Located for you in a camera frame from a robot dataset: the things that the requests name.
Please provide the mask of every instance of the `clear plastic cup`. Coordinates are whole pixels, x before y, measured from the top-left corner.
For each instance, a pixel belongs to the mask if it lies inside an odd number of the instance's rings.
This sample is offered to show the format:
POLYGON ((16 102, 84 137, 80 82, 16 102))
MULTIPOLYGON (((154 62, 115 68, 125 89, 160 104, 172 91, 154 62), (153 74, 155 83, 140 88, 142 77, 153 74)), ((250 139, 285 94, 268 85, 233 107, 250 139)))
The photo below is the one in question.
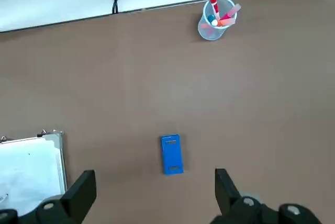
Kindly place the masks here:
MULTIPOLYGON (((217 4, 220 16, 224 16, 225 13, 230 11, 235 6, 232 0, 217 0, 217 4)), ((214 11, 210 1, 207 1, 204 6, 203 15, 198 23, 198 31, 199 34, 206 40, 217 40, 231 25, 222 27, 213 26, 207 19, 209 15, 214 15, 214 11)))

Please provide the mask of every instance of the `blue block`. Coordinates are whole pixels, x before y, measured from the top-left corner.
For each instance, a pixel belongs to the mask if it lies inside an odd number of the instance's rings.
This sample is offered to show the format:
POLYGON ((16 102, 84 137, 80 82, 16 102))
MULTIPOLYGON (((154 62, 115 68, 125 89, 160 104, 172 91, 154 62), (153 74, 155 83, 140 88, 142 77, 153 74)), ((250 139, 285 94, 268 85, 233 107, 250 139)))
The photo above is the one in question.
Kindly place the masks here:
POLYGON ((178 134, 162 136, 161 144, 164 174, 184 173, 180 136, 178 134))

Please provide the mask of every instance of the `pink highlighter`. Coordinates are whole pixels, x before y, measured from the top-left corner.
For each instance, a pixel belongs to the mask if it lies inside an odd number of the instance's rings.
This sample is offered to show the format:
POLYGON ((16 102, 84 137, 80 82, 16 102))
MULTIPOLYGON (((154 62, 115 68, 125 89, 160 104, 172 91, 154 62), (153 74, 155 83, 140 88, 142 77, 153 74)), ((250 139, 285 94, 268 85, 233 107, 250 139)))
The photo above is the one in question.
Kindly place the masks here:
POLYGON ((228 11, 220 20, 229 19, 241 9, 241 5, 236 4, 230 11, 228 11))

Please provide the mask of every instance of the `orange marker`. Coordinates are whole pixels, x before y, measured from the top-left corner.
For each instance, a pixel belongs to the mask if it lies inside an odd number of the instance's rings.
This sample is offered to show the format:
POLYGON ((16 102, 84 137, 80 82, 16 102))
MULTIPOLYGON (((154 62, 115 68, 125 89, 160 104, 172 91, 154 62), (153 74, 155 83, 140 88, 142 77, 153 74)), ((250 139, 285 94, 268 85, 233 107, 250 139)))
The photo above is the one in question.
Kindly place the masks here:
POLYGON ((232 25, 235 23, 235 21, 236 21, 235 18, 220 20, 218 23, 218 26, 222 27, 222 26, 232 25))

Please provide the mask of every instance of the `brown table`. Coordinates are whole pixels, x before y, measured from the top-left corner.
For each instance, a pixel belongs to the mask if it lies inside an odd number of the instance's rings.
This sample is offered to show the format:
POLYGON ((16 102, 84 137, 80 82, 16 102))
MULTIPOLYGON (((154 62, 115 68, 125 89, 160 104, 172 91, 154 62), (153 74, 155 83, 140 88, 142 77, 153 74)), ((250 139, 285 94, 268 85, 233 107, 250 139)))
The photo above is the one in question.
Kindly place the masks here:
POLYGON ((65 131, 70 182, 96 170, 86 223, 209 223, 216 167, 333 223, 335 2, 234 1, 214 42, 203 3, 1 34, 0 133, 65 131), (159 136, 176 132, 186 171, 167 177, 159 136))

